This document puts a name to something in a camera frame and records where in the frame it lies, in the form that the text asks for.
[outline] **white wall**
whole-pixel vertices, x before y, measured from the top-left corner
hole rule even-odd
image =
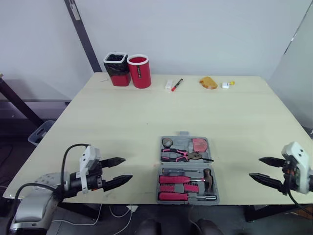
[[[313,6],[268,83],[298,122],[313,128]]]
[[[93,72],[62,0],[0,1],[0,72],[25,100],[80,91]]]
[[[156,74],[269,79],[311,0],[76,0],[99,63],[147,54]]]

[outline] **pink pliers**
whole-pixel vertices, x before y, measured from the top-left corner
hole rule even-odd
[[[162,153],[170,152],[170,153],[178,153],[182,155],[176,158],[161,156],[161,160],[164,162],[187,162],[189,161],[189,159],[201,159],[202,158],[202,156],[199,153],[196,153],[196,152],[188,153],[188,151],[184,149],[164,148],[161,151]]]

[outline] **wooden tabletop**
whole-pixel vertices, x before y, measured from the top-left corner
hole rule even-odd
[[[114,87],[106,73],[95,73],[58,118],[45,138],[19,170],[4,197],[13,197],[24,183],[41,175],[60,172],[65,150],[75,143],[100,148],[102,159],[126,161],[105,168],[104,178],[132,174],[125,185],[101,189],[66,202],[155,204],[161,136],[188,131],[209,139],[213,168],[222,205],[292,204],[277,190],[263,186],[249,173],[263,173],[283,180],[281,169],[258,159],[283,158],[281,150],[298,141],[313,156],[313,143],[281,100],[260,77],[211,76],[219,85],[207,90],[199,84],[204,76],[152,75],[152,85],[137,89]],[[166,92],[168,79],[183,78],[175,92]],[[235,81],[230,89],[222,82]],[[66,170],[79,170],[82,148],[71,150]],[[29,189],[22,191],[25,196]],[[299,203],[313,203],[310,194],[293,193]]]

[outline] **red marker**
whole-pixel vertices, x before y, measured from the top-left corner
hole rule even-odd
[[[172,91],[176,90],[176,88],[178,87],[178,85],[182,82],[182,79],[179,80],[179,82],[172,88]]]

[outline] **toolbox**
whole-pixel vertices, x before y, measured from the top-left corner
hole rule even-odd
[[[220,201],[210,145],[205,137],[163,136],[156,200],[171,205],[217,205]]]

